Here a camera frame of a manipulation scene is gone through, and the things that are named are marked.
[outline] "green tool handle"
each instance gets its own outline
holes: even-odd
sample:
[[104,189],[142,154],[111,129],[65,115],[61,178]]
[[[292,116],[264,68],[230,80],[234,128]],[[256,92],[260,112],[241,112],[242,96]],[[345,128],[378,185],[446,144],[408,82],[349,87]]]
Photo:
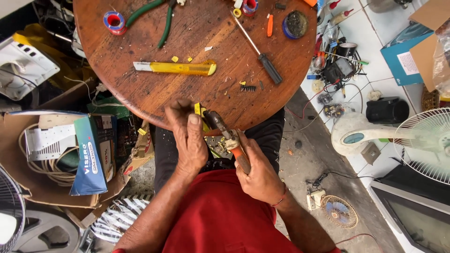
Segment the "green tool handle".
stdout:
[[141,8],[139,8],[137,11],[135,11],[130,18],[128,18],[128,20],[126,21],[125,26],[129,27],[130,25],[133,24],[133,22],[142,14],[144,14],[144,12],[147,12],[155,7],[157,7],[158,5],[164,3],[164,0],[155,0],[147,5],[142,6]]
[[258,60],[262,63],[262,66],[264,66],[264,69],[267,71],[274,83],[281,83],[281,81],[283,80],[282,77],[280,76],[280,74],[278,74],[278,71],[276,70],[272,62],[267,58],[266,54],[260,54]]
[[166,28],[164,28],[161,40],[158,43],[158,48],[162,48],[162,46],[164,46],[164,44],[166,43],[167,37],[169,36],[171,23],[172,23],[172,6],[169,6],[169,9],[167,9]]

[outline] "fingernail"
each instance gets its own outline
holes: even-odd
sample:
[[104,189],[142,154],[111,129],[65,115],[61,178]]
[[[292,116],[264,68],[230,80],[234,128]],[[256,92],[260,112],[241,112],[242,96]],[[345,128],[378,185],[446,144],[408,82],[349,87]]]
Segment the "fingernail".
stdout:
[[197,125],[198,124],[198,117],[196,114],[189,114],[189,122],[191,124]]

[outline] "black pants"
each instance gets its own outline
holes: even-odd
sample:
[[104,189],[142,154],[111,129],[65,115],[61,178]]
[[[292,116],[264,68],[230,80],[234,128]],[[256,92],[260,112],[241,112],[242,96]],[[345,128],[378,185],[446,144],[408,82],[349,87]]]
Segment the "black pants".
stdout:
[[[279,171],[279,150],[283,128],[284,108],[281,108],[272,117],[245,131],[247,138],[256,140],[277,174]],[[201,169],[200,173],[216,169],[234,169],[234,157],[232,160],[214,158],[211,152],[208,153],[208,162]],[[155,193],[158,193],[172,176],[177,163],[178,150],[176,149],[173,132],[157,127],[155,139]]]

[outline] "green-handled pliers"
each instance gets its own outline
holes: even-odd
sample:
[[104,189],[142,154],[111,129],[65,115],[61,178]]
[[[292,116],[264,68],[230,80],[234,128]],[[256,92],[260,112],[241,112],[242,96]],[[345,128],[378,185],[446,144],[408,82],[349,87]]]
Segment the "green-handled pliers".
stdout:
[[[143,13],[158,7],[159,5],[161,5],[162,3],[164,3],[165,0],[155,0],[149,4],[146,4],[144,6],[142,6],[141,8],[139,8],[137,11],[135,11],[130,18],[128,19],[128,21],[126,22],[125,26],[126,27],[130,27],[133,22]],[[162,34],[161,40],[158,43],[158,48],[162,48],[162,46],[164,46],[167,37],[169,36],[169,32],[170,32],[170,25],[172,22],[172,11],[173,8],[176,5],[176,0],[170,0],[169,2],[169,9],[167,10],[167,18],[166,18],[166,28],[164,29],[164,32]]]

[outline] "red wire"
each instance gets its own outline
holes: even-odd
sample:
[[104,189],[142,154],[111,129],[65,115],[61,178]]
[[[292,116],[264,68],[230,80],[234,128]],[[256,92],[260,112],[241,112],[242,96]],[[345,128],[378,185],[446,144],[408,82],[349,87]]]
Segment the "red wire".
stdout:
[[[337,84],[339,81],[340,81],[340,79],[338,79],[335,83],[333,83],[333,84],[330,85],[330,86],[333,86],[333,85]],[[321,90],[320,90],[319,92],[317,92],[314,96],[312,96],[312,98],[311,98],[310,100],[308,100],[308,102],[305,104],[305,107],[303,107],[303,110],[302,110],[302,112],[301,112],[301,117],[298,116],[297,114],[295,114],[293,111],[289,110],[287,107],[286,107],[286,111],[292,113],[292,115],[296,116],[296,117],[299,118],[299,119],[303,119],[303,118],[305,117],[305,109],[306,109],[307,105],[311,102],[311,100],[312,100],[315,96],[317,96],[320,92],[324,91],[325,88],[327,88],[326,85],[324,86],[323,89],[321,89]]]
[[336,245],[338,245],[338,244],[340,244],[340,243],[343,243],[343,242],[347,242],[347,241],[353,240],[354,238],[356,238],[356,237],[358,237],[358,236],[361,236],[361,235],[368,235],[368,236],[372,237],[373,240],[375,241],[375,243],[377,244],[378,248],[380,248],[381,252],[384,253],[383,250],[381,249],[380,245],[378,244],[377,240],[375,239],[375,237],[373,237],[372,235],[369,235],[369,234],[359,234],[359,235],[355,235],[355,236],[350,237],[350,238],[348,238],[348,239],[346,239],[346,240],[343,240],[343,241],[340,241],[340,242],[336,243]]

